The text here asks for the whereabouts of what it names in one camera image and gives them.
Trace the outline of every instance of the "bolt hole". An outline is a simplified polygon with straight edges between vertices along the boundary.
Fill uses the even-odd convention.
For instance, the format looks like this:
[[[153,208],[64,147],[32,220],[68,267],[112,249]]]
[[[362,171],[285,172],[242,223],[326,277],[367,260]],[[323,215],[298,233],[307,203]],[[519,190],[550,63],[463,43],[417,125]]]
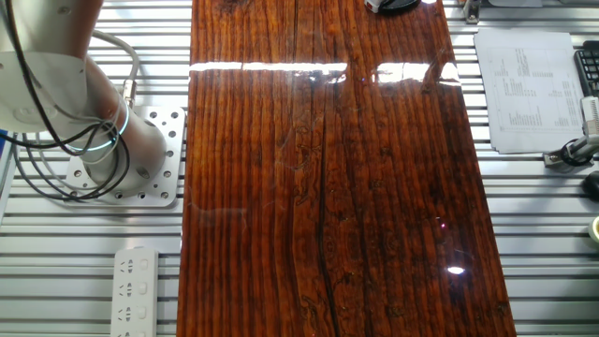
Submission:
[[[143,178],[143,179],[150,179],[150,173],[148,172],[148,170],[144,167],[138,167],[135,169],[135,171],[138,173],[138,175]]]
[[[63,6],[63,7],[58,8],[58,14],[68,15],[70,13],[71,13],[71,8],[69,8],[69,7]]]

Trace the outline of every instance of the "perforated metal plate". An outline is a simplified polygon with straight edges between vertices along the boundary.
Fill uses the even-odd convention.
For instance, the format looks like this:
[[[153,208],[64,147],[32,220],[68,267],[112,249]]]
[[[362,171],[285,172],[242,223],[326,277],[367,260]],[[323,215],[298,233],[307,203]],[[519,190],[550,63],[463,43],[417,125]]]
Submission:
[[[185,129],[185,111],[170,107],[136,107],[136,114],[149,121],[162,132],[167,143],[165,163],[153,178],[137,191],[114,191],[88,202],[67,201],[73,208],[154,208],[169,207],[177,201],[177,173],[181,164],[181,148]],[[78,157],[71,157],[66,172],[66,182],[77,187],[96,187]]]

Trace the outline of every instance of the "aluminum profile table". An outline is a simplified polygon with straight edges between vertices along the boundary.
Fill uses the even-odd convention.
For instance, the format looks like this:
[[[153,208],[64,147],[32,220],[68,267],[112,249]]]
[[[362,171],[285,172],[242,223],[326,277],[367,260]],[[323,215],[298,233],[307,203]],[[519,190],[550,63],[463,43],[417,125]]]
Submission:
[[[596,336],[599,333],[599,245],[586,226],[599,204],[582,196],[582,178],[544,170],[540,154],[491,150],[486,100],[474,49],[484,28],[568,32],[575,47],[599,39],[599,7],[483,7],[468,25],[457,0],[445,0],[489,209],[519,335]],[[133,45],[142,67],[140,105],[187,107],[191,1],[110,1],[97,29]],[[128,74],[123,51],[93,40],[90,54],[116,83]],[[51,153],[57,172],[67,157]],[[33,168],[25,169],[34,174]],[[183,169],[179,198],[183,197]],[[161,252],[158,332],[176,329],[182,204],[175,212],[66,210],[38,196],[19,175],[0,200],[0,337],[108,336],[112,257],[148,246]]]

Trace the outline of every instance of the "wooden board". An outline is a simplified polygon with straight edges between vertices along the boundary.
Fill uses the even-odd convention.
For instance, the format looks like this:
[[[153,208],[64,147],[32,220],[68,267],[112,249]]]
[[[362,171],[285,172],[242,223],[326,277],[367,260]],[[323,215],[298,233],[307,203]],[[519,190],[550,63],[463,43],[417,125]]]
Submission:
[[[193,11],[178,336],[515,336],[441,1]]]

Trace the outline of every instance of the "white power strip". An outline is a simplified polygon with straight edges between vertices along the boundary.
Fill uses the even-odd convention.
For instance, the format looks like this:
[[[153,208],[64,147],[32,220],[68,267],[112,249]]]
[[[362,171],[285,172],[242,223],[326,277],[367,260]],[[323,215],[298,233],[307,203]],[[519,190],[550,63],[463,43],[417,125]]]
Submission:
[[[155,337],[158,252],[118,251],[114,257],[110,337]]]

